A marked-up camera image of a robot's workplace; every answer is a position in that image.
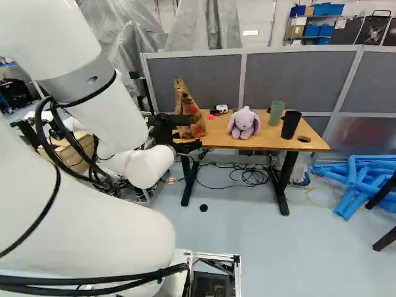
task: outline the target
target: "black table leg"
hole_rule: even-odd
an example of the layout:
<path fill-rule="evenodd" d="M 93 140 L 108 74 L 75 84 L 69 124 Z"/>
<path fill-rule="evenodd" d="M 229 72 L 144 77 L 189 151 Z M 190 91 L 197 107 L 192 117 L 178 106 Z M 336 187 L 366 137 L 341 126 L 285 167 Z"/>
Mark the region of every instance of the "black table leg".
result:
<path fill-rule="evenodd" d="M 192 186 L 194 185 L 198 173 L 199 162 L 194 161 L 192 163 L 192 168 L 190 168 L 189 157 L 181 156 L 180 158 L 181 165 L 183 167 L 184 179 L 186 182 L 186 186 L 184 187 L 183 192 L 183 198 L 181 199 L 181 206 L 188 206 L 188 203 L 190 202 Z"/>
<path fill-rule="evenodd" d="M 392 242 L 396 241 L 396 227 L 390 230 L 379 241 L 373 244 L 372 249 L 379 252 L 381 249 L 386 248 Z"/>
<path fill-rule="evenodd" d="M 374 195 L 372 199 L 369 200 L 366 204 L 367 209 L 372 209 L 375 205 L 377 205 L 389 192 L 396 187 L 396 172 L 392 177 L 386 182 L 386 184 L 378 191 L 377 194 Z"/>
<path fill-rule="evenodd" d="M 289 215 L 289 206 L 287 205 L 285 189 L 289 182 L 291 172 L 295 166 L 297 160 L 298 152 L 287 152 L 285 161 L 283 162 L 282 170 L 280 175 L 269 170 L 269 175 L 275 189 L 275 195 L 277 197 L 277 202 L 279 205 L 279 211 L 282 215 Z"/>

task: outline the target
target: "black mug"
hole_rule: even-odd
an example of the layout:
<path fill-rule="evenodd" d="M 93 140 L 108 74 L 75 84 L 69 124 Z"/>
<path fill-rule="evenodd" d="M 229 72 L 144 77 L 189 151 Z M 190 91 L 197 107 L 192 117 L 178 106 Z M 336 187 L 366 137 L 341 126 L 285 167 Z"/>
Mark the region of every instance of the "black mug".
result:
<path fill-rule="evenodd" d="M 286 111 L 285 116 L 283 117 L 282 133 L 280 134 L 283 139 L 293 138 L 299 123 L 299 119 L 301 119 L 301 113 L 299 111 Z"/>

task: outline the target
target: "blue bin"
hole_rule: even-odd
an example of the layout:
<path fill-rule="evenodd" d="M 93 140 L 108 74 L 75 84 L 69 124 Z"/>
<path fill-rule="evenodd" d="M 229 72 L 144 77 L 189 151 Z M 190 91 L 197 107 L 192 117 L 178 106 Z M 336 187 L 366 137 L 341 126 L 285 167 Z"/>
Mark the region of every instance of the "blue bin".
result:
<path fill-rule="evenodd" d="M 330 2 L 312 5 L 314 7 L 314 15 L 330 14 Z"/>
<path fill-rule="evenodd" d="M 330 38 L 318 38 L 318 45 L 328 45 L 330 43 Z"/>
<path fill-rule="evenodd" d="M 305 5 L 296 5 L 295 7 L 290 9 L 290 17 L 295 17 L 296 15 L 304 15 L 305 7 Z"/>
<path fill-rule="evenodd" d="M 318 36 L 320 29 L 320 26 L 306 25 L 304 36 Z"/>
<path fill-rule="evenodd" d="M 331 4 L 329 8 L 329 15 L 342 15 L 344 4 Z"/>
<path fill-rule="evenodd" d="M 319 32 L 319 36 L 332 36 L 334 26 L 323 25 L 320 26 L 321 30 Z"/>

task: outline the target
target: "pink object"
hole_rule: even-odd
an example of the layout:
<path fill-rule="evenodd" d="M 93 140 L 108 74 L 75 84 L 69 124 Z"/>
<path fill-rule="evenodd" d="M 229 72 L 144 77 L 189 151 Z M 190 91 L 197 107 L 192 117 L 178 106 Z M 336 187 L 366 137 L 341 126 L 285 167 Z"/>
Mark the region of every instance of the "pink object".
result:
<path fill-rule="evenodd" d="M 260 131 L 260 119 L 248 106 L 233 113 L 228 123 L 227 133 L 234 139 L 248 139 L 250 135 Z"/>

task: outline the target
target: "floor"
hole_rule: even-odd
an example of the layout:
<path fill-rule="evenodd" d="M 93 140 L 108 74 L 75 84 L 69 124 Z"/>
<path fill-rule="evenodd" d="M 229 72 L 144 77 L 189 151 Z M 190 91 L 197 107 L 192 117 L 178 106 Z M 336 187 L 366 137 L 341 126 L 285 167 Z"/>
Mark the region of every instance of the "floor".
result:
<path fill-rule="evenodd" d="M 230 185 L 226 171 L 206 166 L 198 179 Z M 171 175 L 183 176 L 180 163 Z M 180 206 L 183 187 L 182 181 L 167 184 L 153 208 L 173 222 L 179 248 L 241 254 L 243 296 L 394 296 L 396 244 L 382 252 L 371 245 L 395 226 L 396 216 L 364 209 L 344 221 L 331 211 L 339 185 L 313 178 L 313 203 L 308 190 L 289 186 L 289 217 L 279 214 L 270 184 L 225 190 L 196 184 L 189 207 Z"/>

